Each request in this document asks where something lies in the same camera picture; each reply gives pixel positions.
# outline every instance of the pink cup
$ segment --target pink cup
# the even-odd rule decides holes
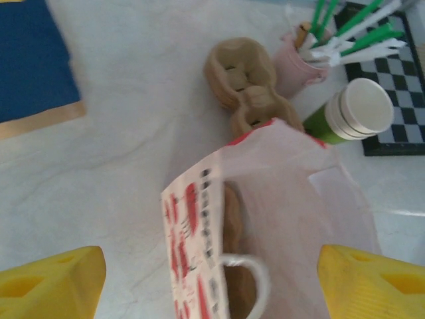
[[[328,68],[315,68],[304,62],[294,46],[290,33],[282,37],[284,44],[274,56],[278,76],[276,92],[284,98],[292,98],[306,86],[326,80]]]

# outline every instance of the paper bag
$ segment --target paper bag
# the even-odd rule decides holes
[[[261,259],[271,278],[267,307],[255,318],[328,318],[320,248],[379,253],[373,216],[335,150],[281,120],[207,156],[162,193],[177,317],[230,318],[220,260],[224,182],[244,207],[244,253]]]

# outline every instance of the checkered board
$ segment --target checkered board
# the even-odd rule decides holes
[[[348,3],[335,16],[337,27],[341,27],[362,8],[362,5]],[[355,78],[374,80],[388,92],[394,104],[395,117],[391,128],[363,140],[363,149],[366,156],[425,155],[424,75],[404,13],[395,13],[368,31],[387,22],[391,22],[396,31],[405,32],[402,40],[408,45],[397,55],[345,65],[350,81]],[[356,35],[355,39],[366,33]]]

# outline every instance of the stack of paper cups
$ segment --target stack of paper cups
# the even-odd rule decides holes
[[[390,97],[376,82],[358,78],[313,113],[307,133],[330,144],[363,140],[387,130],[394,120]]]

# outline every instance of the table surface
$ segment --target table surface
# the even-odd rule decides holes
[[[108,275],[96,318],[173,318],[159,194],[231,140],[202,74],[219,41],[274,53],[282,6],[249,0],[51,1],[74,57],[85,118],[0,142],[0,269],[100,245]],[[311,9],[295,8],[296,20]],[[336,68],[294,98],[302,118],[346,85]],[[425,265],[423,157],[365,158],[337,146],[375,212],[385,255]]]

